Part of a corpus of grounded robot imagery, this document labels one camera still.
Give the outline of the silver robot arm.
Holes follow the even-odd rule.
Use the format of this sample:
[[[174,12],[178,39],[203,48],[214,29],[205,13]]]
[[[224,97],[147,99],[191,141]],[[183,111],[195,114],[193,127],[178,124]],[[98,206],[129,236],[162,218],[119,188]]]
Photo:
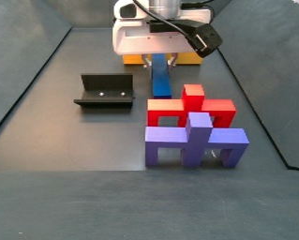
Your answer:
[[[113,48],[123,56],[126,65],[147,65],[155,53],[167,56],[171,67],[199,65],[202,58],[194,53],[185,36],[177,31],[153,33],[150,13],[167,21],[211,22],[211,10],[203,6],[185,9],[181,0],[118,0],[114,5]]]

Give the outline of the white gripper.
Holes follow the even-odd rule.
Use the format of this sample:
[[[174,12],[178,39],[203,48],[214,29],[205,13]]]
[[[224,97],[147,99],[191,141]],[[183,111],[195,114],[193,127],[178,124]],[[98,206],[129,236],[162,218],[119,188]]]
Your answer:
[[[114,5],[113,48],[119,55],[170,53],[169,66],[177,66],[178,53],[207,56],[213,52],[211,9],[181,0],[118,0]]]

